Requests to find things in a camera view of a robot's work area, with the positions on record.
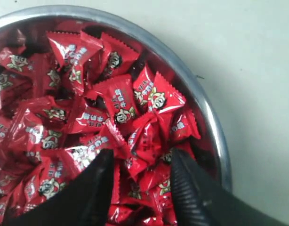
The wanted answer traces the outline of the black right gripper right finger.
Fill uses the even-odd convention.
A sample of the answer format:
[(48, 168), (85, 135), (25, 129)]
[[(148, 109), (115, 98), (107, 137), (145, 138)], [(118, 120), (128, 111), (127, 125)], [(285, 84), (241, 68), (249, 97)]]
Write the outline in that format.
[(282, 226), (217, 183), (183, 149), (172, 150), (171, 197), (179, 226)]

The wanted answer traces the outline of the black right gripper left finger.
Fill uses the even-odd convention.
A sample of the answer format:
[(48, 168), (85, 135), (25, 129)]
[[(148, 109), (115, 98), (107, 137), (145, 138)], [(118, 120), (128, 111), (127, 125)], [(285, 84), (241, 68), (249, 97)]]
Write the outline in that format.
[(9, 226), (103, 226), (111, 205), (114, 154), (103, 149), (64, 190)]

